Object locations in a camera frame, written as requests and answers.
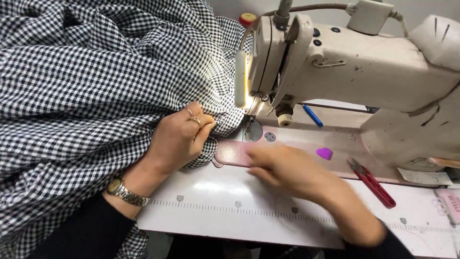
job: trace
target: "blue seam ripper handle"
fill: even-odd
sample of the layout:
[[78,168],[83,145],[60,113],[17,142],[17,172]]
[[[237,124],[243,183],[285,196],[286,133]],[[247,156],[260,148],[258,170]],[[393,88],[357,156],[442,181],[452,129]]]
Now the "blue seam ripper handle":
[[310,116],[310,118],[318,125],[318,127],[322,127],[322,122],[319,120],[319,118],[316,116],[316,114],[313,113],[313,111],[307,106],[307,105],[302,105],[304,107],[305,112]]

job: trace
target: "purple chalk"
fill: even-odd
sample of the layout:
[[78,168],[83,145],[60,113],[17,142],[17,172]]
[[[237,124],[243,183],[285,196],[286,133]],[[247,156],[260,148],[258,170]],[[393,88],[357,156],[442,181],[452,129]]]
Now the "purple chalk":
[[332,150],[330,150],[327,147],[317,149],[316,153],[318,154],[318,156],[320,156],[320,157],[322,157],[322,158],[324,158],[326,160],[331,160],[332,159]]

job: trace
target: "black sleeve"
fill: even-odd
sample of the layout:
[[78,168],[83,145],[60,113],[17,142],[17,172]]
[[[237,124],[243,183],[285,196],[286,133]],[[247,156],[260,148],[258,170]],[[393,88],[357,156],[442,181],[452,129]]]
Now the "black sleeve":
[[385,239],[376,247],[360,247],[344,241],[345,251],[327,250],[325,259],[412,259],[413,255],[399,241],[399,239],[386,228]]
[[101,193],[85,201],[29,259],[113,259],[134,225]]

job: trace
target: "watch face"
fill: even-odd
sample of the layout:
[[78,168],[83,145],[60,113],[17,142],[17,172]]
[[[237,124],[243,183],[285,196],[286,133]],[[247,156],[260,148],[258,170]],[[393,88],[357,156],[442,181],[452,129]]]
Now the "watch face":
[[117,191],[118,188],[120,188],[120,186],[121,186],[121,180],[120,179],[115,179],[109,184],[109,186],[107,187],[107,191],[110,192],[110,193],[113,193],[113,192]]

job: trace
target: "gold ring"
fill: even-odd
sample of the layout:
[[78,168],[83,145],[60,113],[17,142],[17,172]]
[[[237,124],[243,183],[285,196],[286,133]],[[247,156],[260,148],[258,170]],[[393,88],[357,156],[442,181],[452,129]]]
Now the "gold ring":
[[190,117],[189,120],[192,120],[192,121],[195,121],[196,123],[198,123],[198,127],[201,126],[201,121],[197,117]]

